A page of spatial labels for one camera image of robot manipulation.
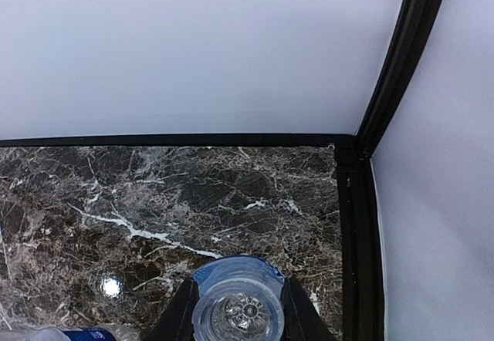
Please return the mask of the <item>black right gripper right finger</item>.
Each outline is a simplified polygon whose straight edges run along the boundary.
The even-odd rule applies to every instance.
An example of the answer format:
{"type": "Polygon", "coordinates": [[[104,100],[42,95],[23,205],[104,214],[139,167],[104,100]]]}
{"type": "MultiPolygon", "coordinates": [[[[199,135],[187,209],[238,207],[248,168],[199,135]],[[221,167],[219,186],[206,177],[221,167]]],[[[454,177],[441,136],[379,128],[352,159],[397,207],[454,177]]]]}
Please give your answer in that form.
{"type": "Polygon", "coordinates": [[[281,300],[285,319],[281,340],[337,341],[295,277],[285,280],[281,300]]]}

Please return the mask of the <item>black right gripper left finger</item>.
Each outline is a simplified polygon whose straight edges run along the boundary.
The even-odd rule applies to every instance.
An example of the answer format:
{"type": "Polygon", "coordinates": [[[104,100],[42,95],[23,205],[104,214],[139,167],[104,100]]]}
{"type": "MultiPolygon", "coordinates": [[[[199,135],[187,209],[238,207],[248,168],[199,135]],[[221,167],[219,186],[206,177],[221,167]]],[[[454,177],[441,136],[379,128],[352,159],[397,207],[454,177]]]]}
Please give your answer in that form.
{"type": "Polygon", "coordinates": [[[144,335],[144,340],[194,340],[192,315],[198,300],[198,284],[192,277],[188,277],[180,284],[151,330],[144,335]]]}

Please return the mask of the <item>clear bottle blue pepsi label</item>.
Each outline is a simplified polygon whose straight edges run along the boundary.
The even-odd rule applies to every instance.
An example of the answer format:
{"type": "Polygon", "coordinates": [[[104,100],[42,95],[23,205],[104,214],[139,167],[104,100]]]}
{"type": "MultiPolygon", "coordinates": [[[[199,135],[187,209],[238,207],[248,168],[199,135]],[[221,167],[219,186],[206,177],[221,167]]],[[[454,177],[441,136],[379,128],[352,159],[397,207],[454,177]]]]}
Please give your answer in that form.
{"type": "Polygon", "coordinates": [[[233,255],[192,273],[198,302],[191,316],[196,340],[282,339],[286,277],[266,260],[233,255]]]}

